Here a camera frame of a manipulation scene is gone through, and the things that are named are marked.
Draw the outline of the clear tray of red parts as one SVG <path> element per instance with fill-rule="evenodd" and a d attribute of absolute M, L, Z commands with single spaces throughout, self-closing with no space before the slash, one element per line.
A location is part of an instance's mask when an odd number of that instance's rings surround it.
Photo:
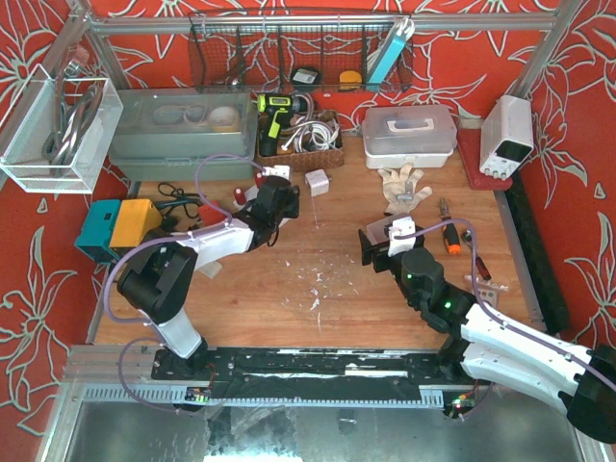
<path fill-rule="evenodd" d="M 371 244 L 381 244 L 389 241 L 389 228 L 395 219 L 394 216 L 388 216 L 367 225 L 366 235 Z"/>

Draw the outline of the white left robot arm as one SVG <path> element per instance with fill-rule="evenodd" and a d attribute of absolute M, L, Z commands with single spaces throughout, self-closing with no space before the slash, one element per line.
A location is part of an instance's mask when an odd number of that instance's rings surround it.
<path fill-rule="evenodd" d="M 116 289 L 182 360 L 207 350 L 185 310 L 193 273 L 227 256 L 277 241 L 281 223 L 299 216 L 298 186 L 269 175 L 256 197 L 223 222 L 183 234 L 155 231 L 120 261 Z"/>

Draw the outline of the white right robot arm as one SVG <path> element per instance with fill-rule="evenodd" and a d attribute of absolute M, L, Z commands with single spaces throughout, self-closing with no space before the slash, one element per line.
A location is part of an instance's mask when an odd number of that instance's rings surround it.
<path fill-rule="evenodd" d="M 363 265 L 389 271 L 407 304 L 447 335 L 439 354 L 450 375 L 464 373 L 536 398 L 578 431 L 615 442 L 615 349 L 575 345 L 515 321 L 478 296 L 446 281 L 424 247 L 423 231 L 402 218 L 384 226 L 383 241 L 359 231 Z"/>

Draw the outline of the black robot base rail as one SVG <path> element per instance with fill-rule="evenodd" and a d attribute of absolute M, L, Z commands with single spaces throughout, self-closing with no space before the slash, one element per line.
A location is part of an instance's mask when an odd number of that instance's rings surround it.
<path fill-rule="evenodd" d="M 477 383 L 444 372 L 434 350 L 217 347 L 195 360 L 155 353 L 154 380 L 206 386 L 213 398 L 293 402 L 404 402 L 422 390 L 452 393 Z"/>

